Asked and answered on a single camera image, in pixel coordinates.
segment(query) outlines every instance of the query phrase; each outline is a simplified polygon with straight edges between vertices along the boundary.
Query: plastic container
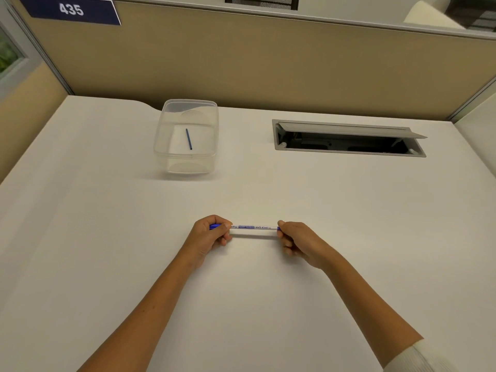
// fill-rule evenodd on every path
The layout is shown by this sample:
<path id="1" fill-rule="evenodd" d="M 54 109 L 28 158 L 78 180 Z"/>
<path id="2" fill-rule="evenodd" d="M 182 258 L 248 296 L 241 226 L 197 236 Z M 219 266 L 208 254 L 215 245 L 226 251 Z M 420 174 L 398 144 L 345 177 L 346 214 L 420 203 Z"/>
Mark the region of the plastic container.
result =
<path id="1" fill-rule="evenodd" d="M 162 109 L 153 150 L 167 172 L 205 174 L 214 171 L 218 137 L 217 104 L 170 99 Z"/>

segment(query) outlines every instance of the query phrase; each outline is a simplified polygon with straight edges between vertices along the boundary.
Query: white sleeve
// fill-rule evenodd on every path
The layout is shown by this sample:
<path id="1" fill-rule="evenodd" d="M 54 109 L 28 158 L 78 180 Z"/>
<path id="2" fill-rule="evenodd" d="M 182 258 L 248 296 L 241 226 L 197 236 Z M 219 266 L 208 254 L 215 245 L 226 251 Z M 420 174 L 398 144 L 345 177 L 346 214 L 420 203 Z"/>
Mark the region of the white sleeve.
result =
<path id="1" fill-rule="evenodd" d="M 422 339 L 390 361 L 384 372 L 457 372 L 457 369 Z"/>

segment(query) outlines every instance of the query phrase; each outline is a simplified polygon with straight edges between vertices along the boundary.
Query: gray metal flap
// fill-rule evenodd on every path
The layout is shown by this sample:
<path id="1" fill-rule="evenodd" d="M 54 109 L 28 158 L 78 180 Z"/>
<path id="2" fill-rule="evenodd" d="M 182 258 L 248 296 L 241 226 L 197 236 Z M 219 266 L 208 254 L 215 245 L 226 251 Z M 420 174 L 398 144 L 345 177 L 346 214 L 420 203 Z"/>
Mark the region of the gray metal flap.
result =
<path id="1" fill-rule="evenodd" d="M 278 121 L 287 132 L 349 134 L 355 136 L 427 138 L 414 133 L 410 128 L 393 128 L 372 125 L 313 124 L 302 122 Z"/>

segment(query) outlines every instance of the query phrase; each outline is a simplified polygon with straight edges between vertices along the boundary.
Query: blue sign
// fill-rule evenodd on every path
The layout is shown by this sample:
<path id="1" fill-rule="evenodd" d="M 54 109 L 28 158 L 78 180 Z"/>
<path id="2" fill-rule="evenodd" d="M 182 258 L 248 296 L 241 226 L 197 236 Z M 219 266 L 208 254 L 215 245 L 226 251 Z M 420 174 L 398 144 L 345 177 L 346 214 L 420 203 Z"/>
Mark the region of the blue sign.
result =
<path id="1" fill-rule="evenodd" d="M 112 0 L 21 0 L 33 18 L 121 25 Z"/>

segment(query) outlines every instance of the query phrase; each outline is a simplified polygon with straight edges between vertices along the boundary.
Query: green foliage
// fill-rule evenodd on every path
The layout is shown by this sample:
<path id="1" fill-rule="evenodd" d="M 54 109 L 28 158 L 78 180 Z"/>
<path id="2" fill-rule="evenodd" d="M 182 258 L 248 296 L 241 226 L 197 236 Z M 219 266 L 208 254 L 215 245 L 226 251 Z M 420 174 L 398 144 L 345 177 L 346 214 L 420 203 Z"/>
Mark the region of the green foliage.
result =
<path id="1" fill-rule="evenodd" d="M 0 73 L 7 69 L 12 63 L 14 63 L 19 56 L 16 51 L 12 49 L 10 42 L 4 37 L 3 34 L 0 35 Z"/>

